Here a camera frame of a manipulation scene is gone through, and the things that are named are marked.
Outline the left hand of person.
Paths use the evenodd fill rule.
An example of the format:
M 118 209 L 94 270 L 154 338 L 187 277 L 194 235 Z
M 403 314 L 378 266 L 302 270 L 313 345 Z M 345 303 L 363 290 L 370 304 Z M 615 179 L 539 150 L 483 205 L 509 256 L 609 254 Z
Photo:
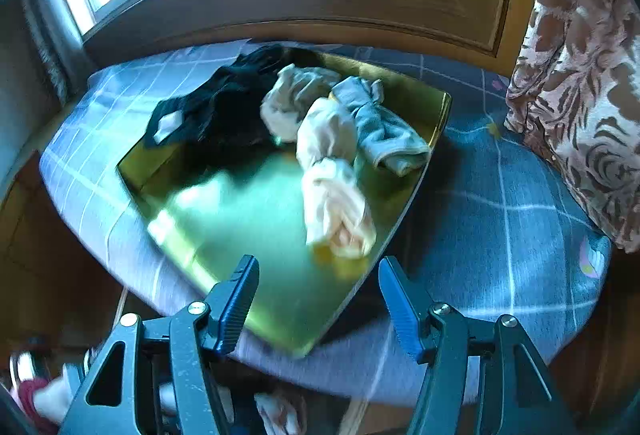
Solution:
M 70 410 L 74 393 L 65 375 L 52 381 L 38 381 L 39 389 L 32 393 L 36 414 L 56 426 L 61 426 Z

